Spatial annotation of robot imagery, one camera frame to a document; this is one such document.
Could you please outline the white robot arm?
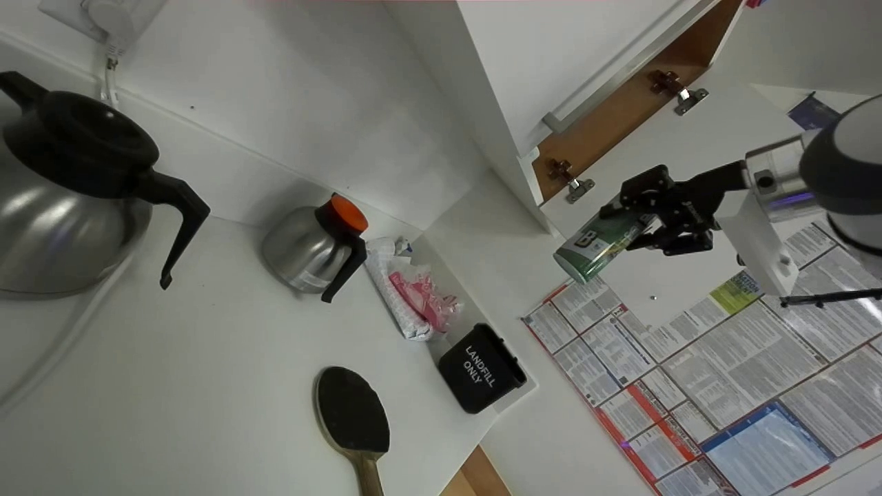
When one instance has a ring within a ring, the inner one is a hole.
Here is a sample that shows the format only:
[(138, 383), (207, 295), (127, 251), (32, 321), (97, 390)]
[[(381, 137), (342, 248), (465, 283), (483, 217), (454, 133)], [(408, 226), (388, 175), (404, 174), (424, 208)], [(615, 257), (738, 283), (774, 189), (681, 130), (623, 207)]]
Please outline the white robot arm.
[(625, 178), (600, 208), (603, 217), (637, 219), (628, 251), (710, 251), (713, 235), (721, 231), (747, 273), (778, 295), (783, 309), (878, 299), (882, 286), (796, 293), (796, 268), (771, 224), (798, 213), (822, 213), (830, 235), (860, 268), (878, 273), (882, 97), (856, 102), (827, 127), (752, 149), (687, 181), (676, 181), (666, 164), (648, 167)]

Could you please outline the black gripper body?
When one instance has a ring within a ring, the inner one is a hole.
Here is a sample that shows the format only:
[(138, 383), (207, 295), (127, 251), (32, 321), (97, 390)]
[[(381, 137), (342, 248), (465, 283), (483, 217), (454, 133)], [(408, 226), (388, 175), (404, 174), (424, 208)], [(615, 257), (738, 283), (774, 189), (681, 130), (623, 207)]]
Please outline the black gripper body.
[(640, 219), (656, 219), (656, 229), (643, 229), (628, 248), (652, 248), (663, 257), (710, 251), (718, 231), (713, 213), (731, 189), (745, 188), (742, 159), (702, 171), (687, 181), (676, 181), (666, 164), (632, 175), (621, 188), (618, 202)]

